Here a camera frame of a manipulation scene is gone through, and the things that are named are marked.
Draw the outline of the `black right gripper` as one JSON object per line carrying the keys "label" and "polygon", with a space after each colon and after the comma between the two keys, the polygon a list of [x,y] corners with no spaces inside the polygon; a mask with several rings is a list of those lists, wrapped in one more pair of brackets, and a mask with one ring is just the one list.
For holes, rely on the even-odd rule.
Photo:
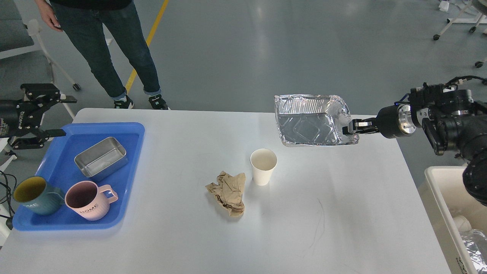
{"label": "black right gripper", "polygon": [[388,139],[411,136],[415,132],[411,107],[407,104],[385,107],[376,118],[352,119],[342,128],[346,136],[377,132]]}

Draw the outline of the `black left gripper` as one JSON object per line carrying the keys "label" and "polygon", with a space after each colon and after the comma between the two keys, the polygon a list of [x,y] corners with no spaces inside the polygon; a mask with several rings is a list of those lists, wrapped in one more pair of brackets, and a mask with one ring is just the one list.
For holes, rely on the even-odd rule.
{"label": "black left gripper", "polygon": [[67,96],[52,83],[24,83],[22,100],[0,101],[0,137],[8,138],[14,150],[43,148],[54,137],[66,136],[63,129],[24,129],[24,115],[42,115],[56,104],[76,104],[73,96]]}

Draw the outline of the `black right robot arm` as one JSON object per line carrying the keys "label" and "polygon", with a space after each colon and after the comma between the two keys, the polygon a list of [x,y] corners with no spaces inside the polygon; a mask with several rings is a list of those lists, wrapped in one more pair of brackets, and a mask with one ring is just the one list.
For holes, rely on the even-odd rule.
{"label": "black right robot arm", "polygon": [[444,84],[423,83],[412,88],[393,105],[382,108],[374,118],[353,119],[343,127],[344,135],[379,132],[388,139],[411,136],[422,129],[437,156],[457,151],[466,160],[462,179],[467,193],[487,204],[487,116],[486,103],[473,99],[471,90],[459,86],[468,80],[486,78],[457,76]]}

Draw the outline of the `person's right hand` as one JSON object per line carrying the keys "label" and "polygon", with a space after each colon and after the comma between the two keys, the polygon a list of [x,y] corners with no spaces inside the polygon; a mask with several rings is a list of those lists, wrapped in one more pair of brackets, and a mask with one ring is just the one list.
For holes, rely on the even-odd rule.
{"label": "person's right hand", "polygon": [[43,22],[54,31],[63,32],[51,5],[46,0],[35,0],[34,2],[38,7]]}

